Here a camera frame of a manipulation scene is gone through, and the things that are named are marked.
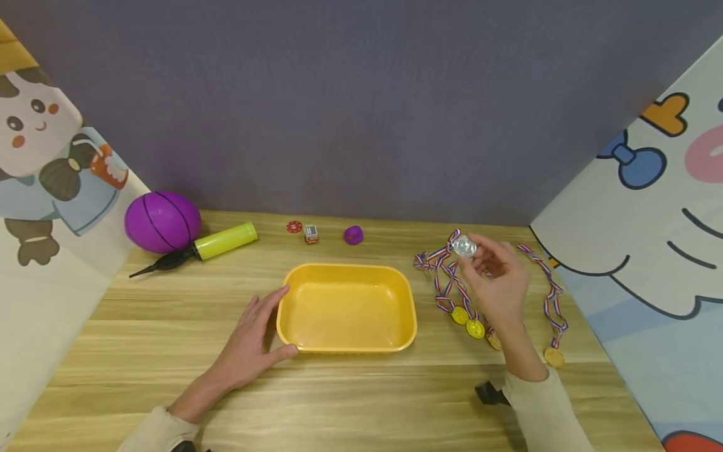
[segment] red poker chip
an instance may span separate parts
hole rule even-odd
[[[291,232],[292,234],[296,234],[297,232],[301,232],[301,230],[304,228],[304,225],[301,224],[301,221],[289,221],[286,224],[286,230],[287,232]]]

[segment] yellow plastic tray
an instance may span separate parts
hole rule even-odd
[[[302,353],[392,353],[416,336],[411,287],[394,268],[310,263],[284,283],[276,329]]]

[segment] black nozzle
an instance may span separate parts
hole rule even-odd
[[[184,264],[190,257],[194,257],[196,252],[194,245],[190,244],[182,250],[170,252],[165,256],[161,256],[160,259],[156,260],[152,265],[147,266],[141,271],[133,273],[129,278],[133,278],[138,275],[145,275],[156,270],[173,270]]]

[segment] black object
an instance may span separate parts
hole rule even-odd
[[[193,243],[182,250],[173,251],[165,256],[161,256],[161,258],[156,260],[152,265],[147,266],[141,271],[133,273],[129,276],[129,278],[133,278],[138,275],[145,275],[146,273],[151,273],[156,270],[173,270],[174,268],[178,268],[183,265],[183,263],[191,257],[195,257],[200,260],[196,246]]]
[[[477,393],[477,397],[485,405],[497,405],[504,404],[510,406],[510,402],[505,397],[502,391],[495,388],[492,382],[485,381],[474,387],[474,392]]]
[[[171,452],[196,452],[196,446],[191,441],[184,441],[174,447]]]

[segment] blue bow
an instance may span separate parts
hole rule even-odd
[[[631,190],[650,187],[665,172],[667,159],[657,148],[630,149],[628,131],[623,130],[605,146],[597,158],[614,158],[620,164],[617,175],[620,182]]]

